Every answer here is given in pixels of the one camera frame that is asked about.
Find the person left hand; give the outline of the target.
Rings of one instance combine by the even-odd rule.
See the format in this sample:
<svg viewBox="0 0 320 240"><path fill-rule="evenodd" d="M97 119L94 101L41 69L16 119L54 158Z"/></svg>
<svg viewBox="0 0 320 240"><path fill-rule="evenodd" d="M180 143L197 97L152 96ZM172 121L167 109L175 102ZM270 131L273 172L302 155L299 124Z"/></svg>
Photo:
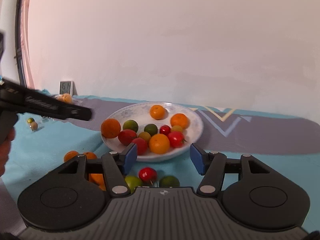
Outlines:
<svg viewBox="0 0 320 240"><path fill-rule="evenodd" d="M0 176L3 176L5 172L5 165L9 159L11 142L15 139L15 134L15 129L12 128L4 142L0 145Z"/></svg>

